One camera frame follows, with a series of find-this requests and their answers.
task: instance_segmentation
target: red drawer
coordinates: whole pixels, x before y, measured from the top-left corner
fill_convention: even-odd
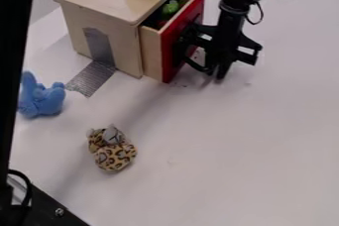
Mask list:
[[[188,23],[202,22],[203,7],[204,0],[187,0],[160,30],[140,27],[144,75],[161,82],[172,80],[180,69],[173,66],[172,46]]]

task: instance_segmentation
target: stuffed animal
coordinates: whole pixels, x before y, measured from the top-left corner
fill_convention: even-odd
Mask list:
[[[55,82],[51,88],[45,88],[28,71],[23,72],[21,83],[19,113],[27,118],[34,118],[39,115],[55,115],[61,111],[65,98],[63,83]]]
[[[103,170],[118,171],[130,164],[137,149],[114,125],[87,132],[88,149],[95,163]]]
[[[169,0],[169,3],[163,7],[163,16],[172,16],[179,10],[179,4],[176,0]]]

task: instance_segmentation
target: green object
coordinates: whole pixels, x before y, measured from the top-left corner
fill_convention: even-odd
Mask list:
[[[176,0],[170,0],[163,7],[163,15],[169,16],[175,14],[179,10],[179,4]]]

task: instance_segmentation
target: blue stuffed toy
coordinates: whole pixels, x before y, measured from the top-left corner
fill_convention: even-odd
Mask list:
[[[55,115],[61,111],[65,98],[63,83],[55,82],[51,88],[45,88],[28,71],[23,72],[21,83],[18,111],[25,117]]]

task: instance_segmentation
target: yellow object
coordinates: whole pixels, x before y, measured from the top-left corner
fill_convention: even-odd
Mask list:
[[[103,170],[121,170],[137,155],[137,148],[113,125],[107,129],[89,130],[87,139],[89,152]]]

